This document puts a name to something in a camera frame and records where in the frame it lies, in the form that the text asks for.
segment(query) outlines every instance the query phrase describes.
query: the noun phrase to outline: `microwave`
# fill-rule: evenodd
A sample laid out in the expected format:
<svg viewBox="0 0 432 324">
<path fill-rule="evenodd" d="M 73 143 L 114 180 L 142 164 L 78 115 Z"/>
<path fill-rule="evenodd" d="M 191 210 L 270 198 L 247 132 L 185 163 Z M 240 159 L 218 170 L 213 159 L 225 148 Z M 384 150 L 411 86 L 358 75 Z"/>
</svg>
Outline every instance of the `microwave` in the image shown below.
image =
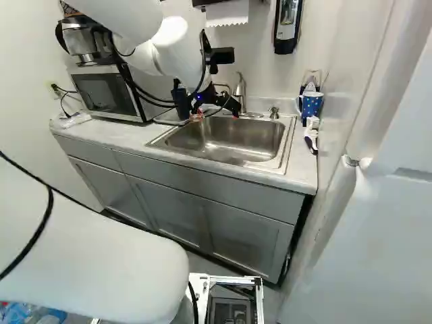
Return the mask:
<svg viewBox="0 0 432 324">
<path fill-rule="evenodd" d="M 127 64 L 125 70 L 147 92 L 172 99 L 172 78 L 150 76 Z M 67 72 L 82 97 L 85 110 L 92 116 L 142 123 L 170 110 L 143 101 L 136 89 L 125 83 L 116 65 L 76 66 L 69 67 Z"/>
</svg>

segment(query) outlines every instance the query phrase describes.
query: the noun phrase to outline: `coffee maker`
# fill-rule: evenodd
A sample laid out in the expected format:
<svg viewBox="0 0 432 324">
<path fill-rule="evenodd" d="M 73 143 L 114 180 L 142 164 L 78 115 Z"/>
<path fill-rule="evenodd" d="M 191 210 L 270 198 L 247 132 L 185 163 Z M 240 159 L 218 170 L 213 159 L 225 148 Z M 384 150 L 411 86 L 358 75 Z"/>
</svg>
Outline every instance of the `coffee maker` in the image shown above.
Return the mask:
<svg viewBox="0 0 432 324">
<path fill-rule="evenodd" d="M 115 63 L 111 32 L 85 15 L 70 16 L 58 21 L 55 35 L 78 66 Z"/>
</svg>

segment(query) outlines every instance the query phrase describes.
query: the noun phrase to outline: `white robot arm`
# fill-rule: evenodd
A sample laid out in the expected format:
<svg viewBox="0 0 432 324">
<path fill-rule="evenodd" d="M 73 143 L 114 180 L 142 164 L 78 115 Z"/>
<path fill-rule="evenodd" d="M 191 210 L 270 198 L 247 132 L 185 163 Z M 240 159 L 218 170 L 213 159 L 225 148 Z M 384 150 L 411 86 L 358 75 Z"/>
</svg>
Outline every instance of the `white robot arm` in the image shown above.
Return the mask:
<svg viewBox="0 0 432 324">
<path fill-rule="evenodd" d="M 184 105 L 186 101 L 191 106 L 194 99 L 193 107 L 182 107 L 186 113 L 189 108 L 194 110 L 203 103 L 210 103 L 223 106 L 238 117 L 241 104 L 216 93 L 211 82 L 211 71 L 216 72 L 207 67 L 208 64 L 215 67 L 217 63 L 232 63 L 234 49 L 231 49 L 232 61 L 212 61 L 211 57 L 206 57 L 208 53 L 205 53 L 204 37 L 190 30 L 182 17 L 164 18 L 159 0 L 67 2 L 113 32 L 113 43 L 124 61 L 148 74 L 172 76 L 180 80 L 188 93 L 192 94 L 188 100 L 180 103 L 173 94 L 175 103 Z"/>
<path fill-rule="evenodd" d="M 122 323 L 168 324 L 176 316 L 189 277 L 181 246 L 78 205 L 1 151 L 0 179 L 1 301 Z"/>
</svg>

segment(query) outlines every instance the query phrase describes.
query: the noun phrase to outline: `microwave door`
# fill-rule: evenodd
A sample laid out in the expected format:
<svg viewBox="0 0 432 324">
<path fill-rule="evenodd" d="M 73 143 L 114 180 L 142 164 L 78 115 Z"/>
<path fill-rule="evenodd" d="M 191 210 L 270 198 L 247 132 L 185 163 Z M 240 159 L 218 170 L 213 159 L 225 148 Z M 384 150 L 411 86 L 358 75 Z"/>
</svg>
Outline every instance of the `microwave door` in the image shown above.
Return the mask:
<svg viewBox="0 0 432 324">
<path fill-rule="evenodd" d="M 132 93 L 119 74 L 75 74 L 72 80 L 91 115 L 142 122 Z"/>
</svg>

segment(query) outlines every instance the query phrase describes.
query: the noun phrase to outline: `gray cabinet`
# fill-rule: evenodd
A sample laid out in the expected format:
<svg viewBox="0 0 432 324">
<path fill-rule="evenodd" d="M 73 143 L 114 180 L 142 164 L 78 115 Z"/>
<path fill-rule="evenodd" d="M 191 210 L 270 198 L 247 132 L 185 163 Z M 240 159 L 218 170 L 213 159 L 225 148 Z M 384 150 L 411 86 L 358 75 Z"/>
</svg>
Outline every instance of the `gray cabinet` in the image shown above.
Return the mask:
<svg viewBox="0 0 432 324">
<path fill-rule="evenodd" d="M 73 157 L 69 160 L 106 209 L 152 228 L 123 173 Z"/>
<path fill-rule="evenodd" d="M 208 200 L 213 254 L 277 282 L 294 226 Z"/>
<path fill-rule="evenodd" d="M 124 173 L 295 225 L 304 195 L 114 151 Z"/>
<path fill-rule="evenodd" d="M 199 197 L 135 177 L 128 178 L 157 231 L 194 248 L 209 251 L 204 206 Z"/>
<path fill-rule="evenodd" d="M 67 155 L 122 172 L 120 164 L 115 159 L 114 153 L 110 148 L 59 135 L 54 135 L 54 137 Z"/>
<path fill-rule="evenodd" d="M 128 176 L 155 229 L 277 282 L 294 226 Z"/>
</svg>

